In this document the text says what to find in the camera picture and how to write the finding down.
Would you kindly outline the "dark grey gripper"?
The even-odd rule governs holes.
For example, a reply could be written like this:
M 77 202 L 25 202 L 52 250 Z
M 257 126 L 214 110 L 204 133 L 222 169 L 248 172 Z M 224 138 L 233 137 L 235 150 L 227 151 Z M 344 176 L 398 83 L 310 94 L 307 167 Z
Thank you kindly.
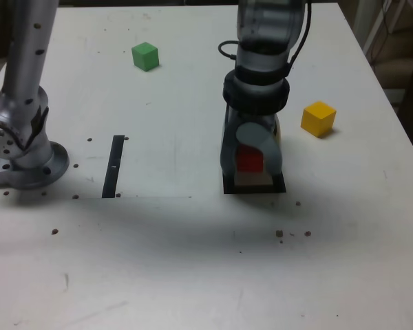
M 276 124 L 275 114 L 250 115 L 227 107 L 220 151 L 222 174 L 234 178 L 237 164 L 239 172 L 265 171 L 270 176 L 279 175 L 282 171 L 282 152 L 275 135 L 264 127 Z

